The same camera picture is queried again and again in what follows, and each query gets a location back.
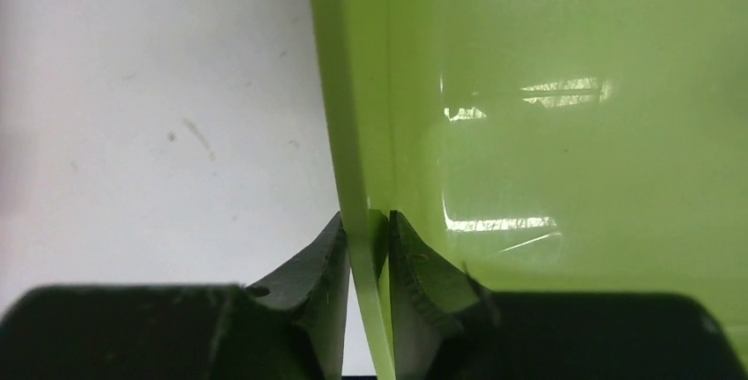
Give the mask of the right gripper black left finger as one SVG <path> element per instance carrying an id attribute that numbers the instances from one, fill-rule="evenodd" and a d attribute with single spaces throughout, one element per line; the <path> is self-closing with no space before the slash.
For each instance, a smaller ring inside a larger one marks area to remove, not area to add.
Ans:
<path id="1" fill-rule="evenodd" d="M 48 285 L 1 320 L 4 379 L 339 379 L 349 261 L 342 219 L 240 284 Z"/>

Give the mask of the green plastic tray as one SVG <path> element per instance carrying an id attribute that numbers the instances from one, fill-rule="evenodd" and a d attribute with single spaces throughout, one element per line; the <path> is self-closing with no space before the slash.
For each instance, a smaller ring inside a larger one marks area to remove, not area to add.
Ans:
<path id="1" fill-rule="evenodd" d="M 747 367 L 747 0 L 310 0 L 375 372 L 388 220 L 497 291 L 682 294 Z"/>

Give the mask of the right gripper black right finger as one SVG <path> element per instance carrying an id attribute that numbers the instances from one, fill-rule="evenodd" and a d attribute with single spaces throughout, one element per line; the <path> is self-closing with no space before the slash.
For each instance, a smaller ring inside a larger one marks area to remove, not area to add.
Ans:
<path id="1" fill-rule="evenodd" d="M 497 291 L 388 220 L 399 379 L 744 379 L 726 332 L 682 294 Z"/>

